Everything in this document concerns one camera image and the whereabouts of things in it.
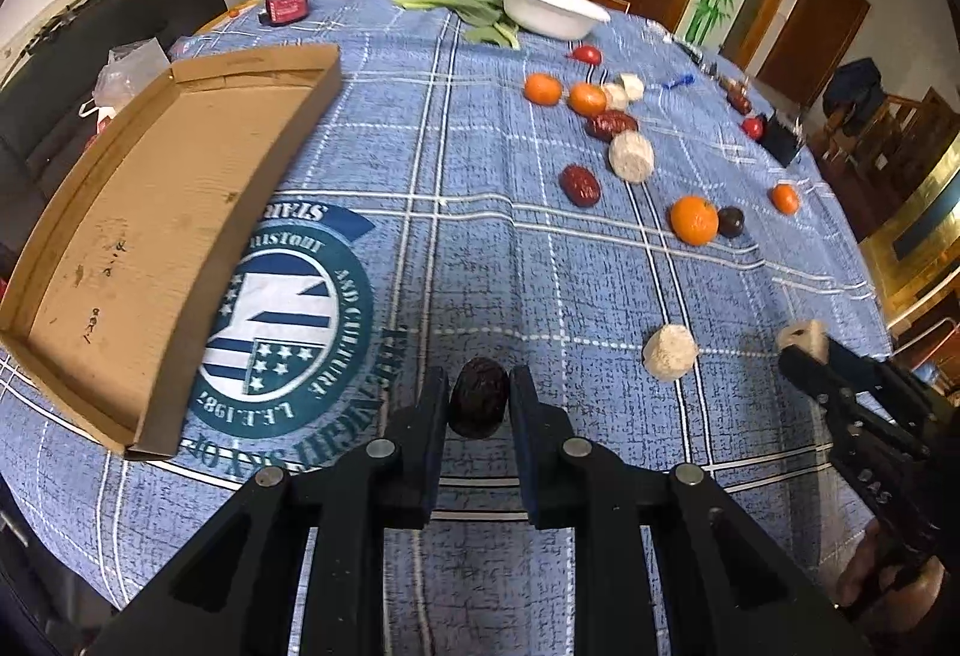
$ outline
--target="wooden door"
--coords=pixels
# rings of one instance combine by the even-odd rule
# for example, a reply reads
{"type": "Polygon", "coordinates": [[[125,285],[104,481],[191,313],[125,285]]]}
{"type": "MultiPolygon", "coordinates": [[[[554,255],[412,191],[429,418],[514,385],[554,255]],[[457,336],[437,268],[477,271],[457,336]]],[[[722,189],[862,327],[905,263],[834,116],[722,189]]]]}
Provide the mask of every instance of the wooden door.
{"type": "Polygon", "coordinates": [[[866,0],[797,0],[757,78],[812,106],[869,10],[866,0]]]}

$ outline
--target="plastic bag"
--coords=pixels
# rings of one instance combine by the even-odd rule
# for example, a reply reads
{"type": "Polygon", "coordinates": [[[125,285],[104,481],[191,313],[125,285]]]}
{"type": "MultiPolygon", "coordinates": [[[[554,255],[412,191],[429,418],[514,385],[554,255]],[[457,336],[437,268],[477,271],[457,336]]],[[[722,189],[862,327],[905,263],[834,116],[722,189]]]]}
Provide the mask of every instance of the plastic bag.
{"type": "Polygon", "coordinates": [[[107,65],[100,69],[93,100],[97,106],[111,106],[120,111],[169,67],[170,60],[155,38],[114,47],[107,57],[107,65]]]}

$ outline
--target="cardboard tray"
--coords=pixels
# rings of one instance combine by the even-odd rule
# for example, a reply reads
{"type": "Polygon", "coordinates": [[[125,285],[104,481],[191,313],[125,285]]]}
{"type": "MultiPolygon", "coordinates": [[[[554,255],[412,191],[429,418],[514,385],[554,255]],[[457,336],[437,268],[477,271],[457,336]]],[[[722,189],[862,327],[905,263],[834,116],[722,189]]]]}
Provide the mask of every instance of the cardboard tray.
{"type": "Polygon", "coordinates": [[[56,191],[0,304],[0,344],[109,450],[176,454],[229,277],[339,88],[335,46],[182,60],[56,191]]]}

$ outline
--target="tangerine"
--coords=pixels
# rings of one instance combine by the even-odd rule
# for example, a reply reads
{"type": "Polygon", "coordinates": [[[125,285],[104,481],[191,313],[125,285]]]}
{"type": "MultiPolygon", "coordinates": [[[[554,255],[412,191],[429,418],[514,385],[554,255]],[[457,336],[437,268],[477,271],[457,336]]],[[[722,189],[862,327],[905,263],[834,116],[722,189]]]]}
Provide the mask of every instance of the tangerine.
{"type": "Polygon", "coordinates": [[[577,82],[570,87],[568,103],[581,117],[595,117],[607,110],[607,94],[595,84],[577,82]]]}
{"type": "Polygon", "coordinates": [[[800,208],[800,196],[793,185],[786,182],[779,183],[770,191],[770,200],[784,214],[796,214],[800,208]]]}
{"type": "Polygon", "coordinates": [[[681,241],[702,247],[717,236],[720,219],[707,199],[685,196],[670,207],[670,226],[681,241]]]}
{"type": "Polygon", "coordinates": [[[530,74],[523,85],[523,95],[538,106],[557,106],[563,97],[563,84],[550,74],[530,74]]]}

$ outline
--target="table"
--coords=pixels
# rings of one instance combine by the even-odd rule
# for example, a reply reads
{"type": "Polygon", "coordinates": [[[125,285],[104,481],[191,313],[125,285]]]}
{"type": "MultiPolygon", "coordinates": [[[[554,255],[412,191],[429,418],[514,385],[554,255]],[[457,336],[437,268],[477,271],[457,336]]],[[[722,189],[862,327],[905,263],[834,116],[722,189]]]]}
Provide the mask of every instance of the table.
{"type": "MultiPolygon", "coordinates": [[[[568,45],[531,34],[519,52],[464,43],[445,10],[406,12],[390,0],[311,7],[285,29],[264,28],[250,7],[176,49],[190,58],[335,42],[344,69],[342,93],[277,188],[224,297],[179,455],[110,457],[0,352],[0,472],[40,539],[122,606],[259,465],[329,463],[383,426],[381,396],[390,409],[408,405],[426,365],[452,379],[482,354],[527,364],[541,400],[563,405],[579,434],[627,462],[702,465],[800,566],[824,582],[836,576],[868,514],[827,464],[829,437],[809,400],[776,372],[774,338],[819,317],[858,354],[890,348],[851,231],[808,152],[781,169],[698,72],[694,84],[648,90],[632,106],[656,172],[627,186],[568,108],[531,106],[520,90],[535,71],[568,86],[620,70],[647,82],[693,70],[656,23],[611,15],[592,37],[605,55],[592,69],[565,59],[568,45]],[[597,206],[578,209],[560,191],[570,162],[599,178],[597,206]],[[792,218],[766,197],[781,179],[803,198],[792,218]],[[744,235],[680,243],[667,210],[688,194],[740,206],[744,235]],[[274,317],[273,335],[254,330],[245,338],[256,344],[232,349],[243,342],[237,323],[263,308],[256,301],[288,315],[305,306],[327,325],[308,333],[310,320],[274,317]],[[640,362],[664,322],[687,325],[702,349],[676,384],[640,362]],[[339,364],[315,376],[311,356],[325,344],[337,346],[325,361],[339,364]],[[347,356],[344,344],[360,352],[347,356]],[[230,371],[243,365],[238,384],[230,371]]],[[[486,442],[448,439],[442,512],[422,532],[388,536],[388,652],[569,652],[572,534],[522,522],[514,474],[508,426],[486,442]],[[493,479],[465,479],[476,477],[493,479]],[[470,515],[482,510],[501,520],[470,515]]]]}

